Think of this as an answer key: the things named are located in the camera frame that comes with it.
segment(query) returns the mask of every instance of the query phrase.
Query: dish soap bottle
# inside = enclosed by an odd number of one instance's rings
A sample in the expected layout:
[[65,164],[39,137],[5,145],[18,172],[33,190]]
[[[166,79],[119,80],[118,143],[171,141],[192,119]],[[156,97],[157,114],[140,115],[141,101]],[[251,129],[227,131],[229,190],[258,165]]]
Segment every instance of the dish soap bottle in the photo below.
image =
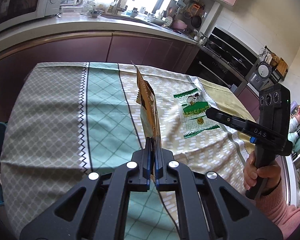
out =
[[121,0],[119,7],[120,7],[120,8],[125,8],[125,6],[126,6],[126,4],[127,4],[127,1],[128,1],[128,0]]

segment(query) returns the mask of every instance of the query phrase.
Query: patterned tablecloth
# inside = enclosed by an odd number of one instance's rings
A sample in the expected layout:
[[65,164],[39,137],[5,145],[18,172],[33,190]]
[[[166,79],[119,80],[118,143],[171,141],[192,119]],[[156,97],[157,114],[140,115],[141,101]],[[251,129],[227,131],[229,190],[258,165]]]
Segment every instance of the patterned tablecloth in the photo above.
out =
[[[230,90],[200,78],[138,66],[154,90],[162,147],[193,171],[218,172],[239,192],[253,149],[246,135],[221,125],[184,139],[173,95],[199,88],[209,103],[253,120]],[[1,167],[5,207],[18,237],[22,228],[94,170],[113,171],[145,145],[133,65],[39,63],[11,113]],[[125,239],[179,239],[173,192],[130,195]]]

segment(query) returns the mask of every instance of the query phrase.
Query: person's arm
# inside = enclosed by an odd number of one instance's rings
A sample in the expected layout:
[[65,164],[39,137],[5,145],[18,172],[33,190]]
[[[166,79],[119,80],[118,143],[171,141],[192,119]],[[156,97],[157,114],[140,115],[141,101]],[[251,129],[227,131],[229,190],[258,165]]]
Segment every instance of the person's arm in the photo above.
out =
[[258,176],[268,178],[260,199],[256,200],[256,207],[281,229],[283,238],[287,239],[300,224],[300,208],[288,206],[283,197],[280,166],[273,162],[257,169],[254,162],[255,155],[252,152],[243,170],[243,185],[249,190],[256,185]]
[[280,228],[283,239],[287,239],[300,224],[300,208],[287,205],[282,182],[269,195],[256,200],[256,207]]

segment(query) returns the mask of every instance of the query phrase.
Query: brown snack package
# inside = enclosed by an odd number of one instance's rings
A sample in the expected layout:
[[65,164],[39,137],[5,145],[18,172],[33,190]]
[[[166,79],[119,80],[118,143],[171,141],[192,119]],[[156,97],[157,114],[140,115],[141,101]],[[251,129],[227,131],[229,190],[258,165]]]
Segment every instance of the brown snack package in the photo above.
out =
[[136,102],[141,105],[141,123],[145,137],[158,139],[161,147],[160,125],[157,111],[157,104],[155,95],[150,84],[145,81],[138,70],[137,66],[133,64],[137,70],[137,85],[139,88]]

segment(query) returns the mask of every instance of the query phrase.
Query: cutting board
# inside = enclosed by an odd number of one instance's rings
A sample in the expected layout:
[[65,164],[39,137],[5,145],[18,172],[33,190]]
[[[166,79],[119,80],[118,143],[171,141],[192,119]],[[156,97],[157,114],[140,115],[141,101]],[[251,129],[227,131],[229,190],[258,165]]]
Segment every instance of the cutting board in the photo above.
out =
[[285,63],[285,61],[282,58],[280,58],[276,70],[281,74],[280,78],[284,79],[288,72],[288,65],[287,63]]

